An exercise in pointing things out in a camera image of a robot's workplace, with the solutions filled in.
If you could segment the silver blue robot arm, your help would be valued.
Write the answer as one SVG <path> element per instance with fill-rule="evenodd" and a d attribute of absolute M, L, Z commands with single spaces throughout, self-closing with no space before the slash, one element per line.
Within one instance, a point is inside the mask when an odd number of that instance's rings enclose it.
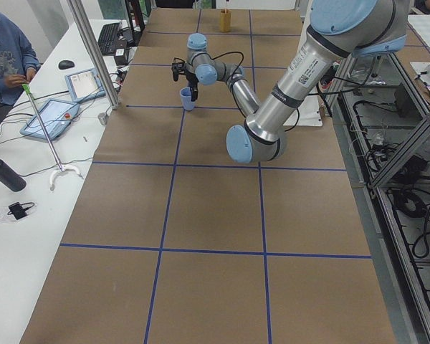
<path fill-rule="evenodd" d="M 410 8 L 409 1 L 312 2 L 306 40 L 264 102 L 242 68 L 216 61 L 199 33 L 188 37 L 187 59 L 173 61 L 173 78 L 186 77 L 192 100 L 198 97 L 199 84 L 224 82 L 246 116 L 226 134 L 228 154 L 238 163 L 271 161 L 286 148 L 283 125 L 335 61 L 376 57 L 404 47 Z"/>

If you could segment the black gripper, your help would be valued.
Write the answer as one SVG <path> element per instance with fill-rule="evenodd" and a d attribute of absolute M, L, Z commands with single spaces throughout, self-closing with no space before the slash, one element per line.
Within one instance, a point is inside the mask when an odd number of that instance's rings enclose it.
<path fill-rule="evenodd" d="M 185 60 L 174 59 L 171 64 L 171 71 L 173 81 L 177 82 L 180 76 L 184 76 L 190 86 L 191 101 L 197 101 L 198 99 L 198 79 L 194 72 L 192 72 Z"/>

